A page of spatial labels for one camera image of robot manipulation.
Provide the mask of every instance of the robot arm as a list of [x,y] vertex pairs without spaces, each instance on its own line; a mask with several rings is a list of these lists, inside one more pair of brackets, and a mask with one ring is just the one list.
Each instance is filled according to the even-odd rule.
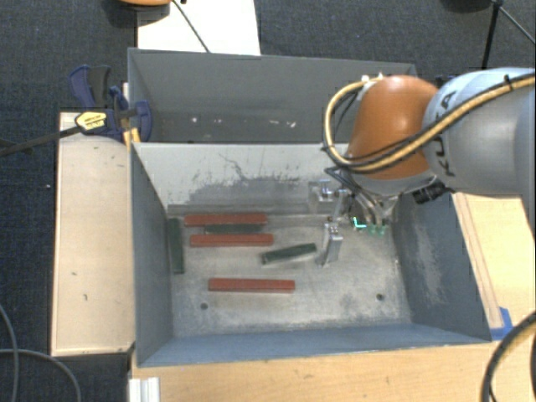
[[[346,153],[331,118],[338,101],[363,94]],[[534,71],[495,69],[462,75],[440,90],[410,76],[358,82],[326,109],[328,173],[356,199],[367,224],[388,224],[401,194],[418,201],[446,191],[520,195],[534,233]]]

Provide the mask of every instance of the bin floor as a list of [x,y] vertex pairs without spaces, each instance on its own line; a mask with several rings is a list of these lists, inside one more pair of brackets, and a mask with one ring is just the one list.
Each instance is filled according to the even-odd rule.
[[[191,248],[189,236],[203,229],[183,228],[186,272],[172,276],[175,337],[410,322],[389,230],[380,237],[342,226],[339,258],[329,266],[320,267],[313,256],[261,264],[262,253],[293,245],[315,243],[319,253],[324,222],[325,216],[269,215],[263,232],[274,235],[271,247]],[[212,277],[294,280],[296,290],[209,292]]]

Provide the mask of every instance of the dark carpet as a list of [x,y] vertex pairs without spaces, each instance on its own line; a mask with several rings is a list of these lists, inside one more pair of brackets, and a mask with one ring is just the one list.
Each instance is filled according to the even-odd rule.
[[[534,36],[536,0],[504,7]],[[481,66],[489,0],[255,0],[262,54],[414,63],[420,75]],[[0,138],[50,133],[61,108],[76,106],[66,77],[108,64],[110,84],[126,80],[136,13],[112,0],[0,0]],[[533,45],[500,16],[490,67],[534,67]],[[0,158],[0,303],[21,348],[47,352],[54,249],[55,145]],[[0,324],[0,348],[9,347]],[[125,355],[64,359],[84,401],[126,400]],[[75,400],[52,365],[22,359],[21,401]],[[0,358],[0,402],[11,394],[13,361]]]

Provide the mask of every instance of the black cable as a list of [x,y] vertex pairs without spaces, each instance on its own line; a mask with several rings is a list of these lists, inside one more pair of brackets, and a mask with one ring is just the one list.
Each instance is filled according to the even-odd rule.
[[18,360],[18,345],[17,345],[17,338],[15,337],[15,331],[13,330],[13,325],[11,324],[11,321],[9,320],[8,314],[3,309],[2,305],[0,305],[0,316],[2,316],[3,322],[6,323],[6,328],[8,329],[9,338],[11,339],[11,347],[12,347],[12,353],[13,353],[13,391],[11,393],[11,402],[17,401],[17,393],[18,393],[18,378],[20,375],[20,362]]
[[533,386],[533,395],[536,398],[536,334],[530,350],[530,384]]
[[192,25],[192,23],[190,22],[190,20],[188,19],[188,17],[186,16],[186,13],[184,13],[184,11],[181,9],[180,5],[177,3],[176,0],[173,0],[173,4],[175,5],[175,7],[178,9],[178,11],[183,15],[184,19],[186,20],[186,22],[188,23],[188,25],[190,26],[190,28],[192,29],[193,33],[195,34],[195,37],[198,38],[198,41],[201,43],[201,45],[204,47],[204,50],[208,53],[208,54],[211,54],[211,52],[209,51],[209,48],[207,48],[207,45],[204,43],[203,39],[201,39],[201,36],[199,36],[199,33],[198,33],[198,30],[195,29],[195,27]]
[[519,29],[519,31],[521,31],[521,33],[525,35],[528,40],[530,40],[534,45],[536,45],[536,40],[534,40],[534,37],[531,36],[530,33],[525,28],[523,28],[522,25],[518,21],[516,21],[515,18],[506,11],[505,8],[500,6],[499,10],[506,18],[508,18],[512,22],[513,25],[515,25]]
[[13,348],[0,349],[0,355],[2,354],[13,355],[14,372],[13,372],[13,392],[11,396],[11,401],[16,402],[17,400],[18,379],[20,375],[20,362],[19,362],[18,356],[19,354],[24,354],[25,356],[41,358],[41,359],[47,360],[55,364],[59,369],[61,369],[67,375],[67,377],[69,377],[71,383],[75,387],[76,401],[82,402],[82,392],[80,391],[80,385],[76,377],[70,371],[70,369],[64,363],[60,362],[57,358],[53,358],[52,356],[49,356],[48,354],[35,352],[34,350],[24,350],[22,348],[18,348],[17,339],[15,338],[15,331],[13,330],[13,325],[11,324],[8,314],[6,314],[2,305],[0,305],[0,316],[2,316],[2,319],[4,323],[6,324],[6,327],[8,328],[9,337],[11,338],[11,344],[13,346]]
[[[13,353],[13,350],[10,348],[1,349],[0,354],[10,354]],[[76,392],[76,401],[82,402],[82,392],[80,391],[80,384],[78,383],[78,380],[73,375],[71,370],[65,365],[65,363],[60,362],[57,358],[53,358],[52,356],[49,356],[48,354],[35,352],[34,350],[24,350],[22,348],[18,349],[19,354],[24,354],[26,356],[34,357],[34,358],[41,358],[43,360],[47,360],[49,362],[52,362],[54,365],[56,365],[61,371],[67,375],[70,382],[73,384],[73,387],[75,388]]]
[[60,138],[65,138],[78,134],[80,128],[78,126],[73,126],[63,131],[54,132],[52,134],[47,134],[46,136],[41,136],[34,138],[33,140],[28,140],[27,142],[14,144],[13,146],[6,147],[0,150],[0,157],[6,157],[7,155],[12,155],[17,152],[24,152],[32,147],[41,146],[48,142],[53,142],[54,140],[59,140]]
[[355,103],[355,101],[358,99],[359,91],[353,92],[351,94],[352,99],[348,102],[346,107],[344,107],[344,110],[341,112],[341,116],[338,118],[337,125],[335,126],[335,129],[333,130],[333,139],[335,139],[335,136],[337,135],[338,129],[341,127],[341,123],[343,122],[344,117],[346,116],[348,110],[350,107],[352,107],[352,104]]
[[516,339],[521,335],[521,333],[527,329],[527,327],[533,325],[536,322],[536,312],[525,317],[518,325],[512,328],[512,330],[504,337],[504,339],[499,343],[498,347],[493,352],[492,358],[489,361],[489,364],[486,368],[486,373],[484,374],[484,380],[482,381],[482,392],[481,392],[481,401],[489,402],[490,398],[495,399],[495,395],[492,390],[492,380],[495,369],[497,368],[501,358],[506,353],[508,347],[510,347]]

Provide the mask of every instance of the wooden block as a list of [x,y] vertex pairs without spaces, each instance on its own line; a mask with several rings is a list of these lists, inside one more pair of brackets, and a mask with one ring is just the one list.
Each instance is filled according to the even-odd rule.
[[293,280],[260,280],[246,278],[211,278],[209,291],[251,293],[292,293],[296,289]]
[[266,224],[264,213],[242,214],[187,214],[184,226],[205,226],[207,224]]
[[191,247],[241,247],[273,245],[273,234],[193,234]]

